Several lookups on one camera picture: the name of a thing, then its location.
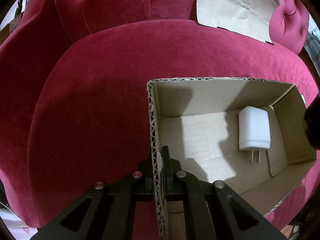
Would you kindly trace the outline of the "cardboard box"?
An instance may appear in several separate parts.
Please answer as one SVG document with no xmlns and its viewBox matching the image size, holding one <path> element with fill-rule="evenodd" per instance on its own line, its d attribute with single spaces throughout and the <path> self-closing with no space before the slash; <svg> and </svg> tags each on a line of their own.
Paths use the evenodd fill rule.
<svg viewBox="0 0 320 240">
<path fill-rule="evenodd" d="M 172 158 L 206 182 L 224 180 L 260 214 L 268 215 L 298 186 L 316 161 L 303 125 L 303 97 L 291 83 L 262 79 L 204 77 L 151 80 L 147 85 L 151 154 L 159 234 L 168 239 L 164 159 Z M 239 148 L 239 113 L 267 113 L 270 148 L 260 162 Z"/>
</svg>

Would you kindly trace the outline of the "large white charger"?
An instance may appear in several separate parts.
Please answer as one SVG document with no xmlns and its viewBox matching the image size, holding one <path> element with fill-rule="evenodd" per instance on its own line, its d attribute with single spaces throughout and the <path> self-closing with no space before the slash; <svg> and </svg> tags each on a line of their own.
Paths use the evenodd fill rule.
<svg viewBox="0 0 320 240">
<path fill-rule="evenodd" d="M 250 152 L 250 162 L 256 156 L 260 163 L 261 151 L 270 149 L 271 133 L 267 111 L 247 106 L 239 112 L 239 150 Z"/>
</svg>

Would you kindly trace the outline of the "brown paper sheet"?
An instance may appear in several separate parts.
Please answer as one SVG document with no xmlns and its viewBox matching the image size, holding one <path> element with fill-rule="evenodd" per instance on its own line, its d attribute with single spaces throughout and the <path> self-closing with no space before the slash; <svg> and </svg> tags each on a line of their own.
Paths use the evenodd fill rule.
<svg viewBox="0 0 320 240">
<path fill-rule="evenodd" d="M 272 43 L 269 23 L 279 0 L 196 0 L 199 24 Z"/>
</svg>

